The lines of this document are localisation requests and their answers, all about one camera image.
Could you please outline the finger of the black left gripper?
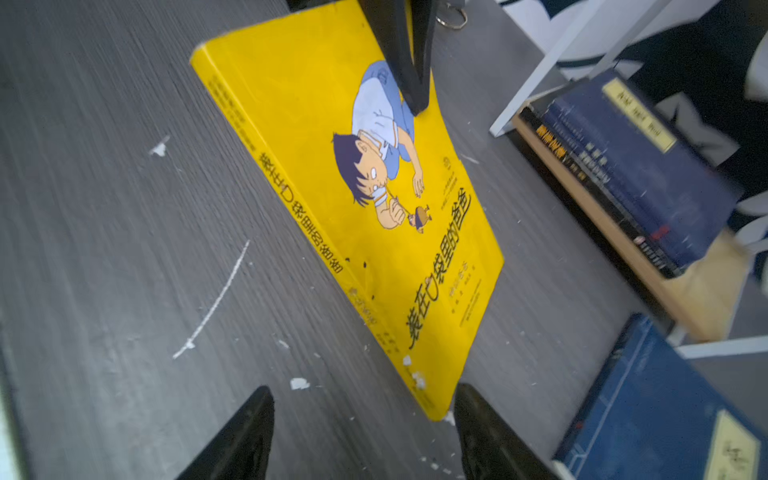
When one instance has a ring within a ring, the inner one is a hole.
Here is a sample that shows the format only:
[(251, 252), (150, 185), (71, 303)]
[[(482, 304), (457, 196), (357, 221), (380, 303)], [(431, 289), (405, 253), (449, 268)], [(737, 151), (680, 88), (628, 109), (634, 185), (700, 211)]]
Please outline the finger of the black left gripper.
[(438, 2), (360, 0), (359, 5), (412, 114), (430, 103), (431, 51)]

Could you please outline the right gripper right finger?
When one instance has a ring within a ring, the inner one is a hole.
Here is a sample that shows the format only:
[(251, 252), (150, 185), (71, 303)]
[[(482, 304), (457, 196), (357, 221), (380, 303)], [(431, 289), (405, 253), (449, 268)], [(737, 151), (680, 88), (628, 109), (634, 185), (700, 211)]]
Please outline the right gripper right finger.
[(557, 479), (472, 385), (458, 384), (453, 414), (466, 479)]

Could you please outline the navy book vertical label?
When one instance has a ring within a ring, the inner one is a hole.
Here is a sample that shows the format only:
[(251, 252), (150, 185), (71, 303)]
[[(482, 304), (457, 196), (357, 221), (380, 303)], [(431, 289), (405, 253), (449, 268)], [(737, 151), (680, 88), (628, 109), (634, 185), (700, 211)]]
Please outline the navy book vertical label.
[(572, 479), (764, 479), (767, 436), (634, 314), (553, 462)]

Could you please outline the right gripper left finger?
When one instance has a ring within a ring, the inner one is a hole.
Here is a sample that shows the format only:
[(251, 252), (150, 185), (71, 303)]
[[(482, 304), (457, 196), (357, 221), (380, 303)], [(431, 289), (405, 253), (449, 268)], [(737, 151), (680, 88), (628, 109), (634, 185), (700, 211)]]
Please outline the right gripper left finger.
[(178, 479), (264, 480), (275, 426), (274, 398), (257, 388)]

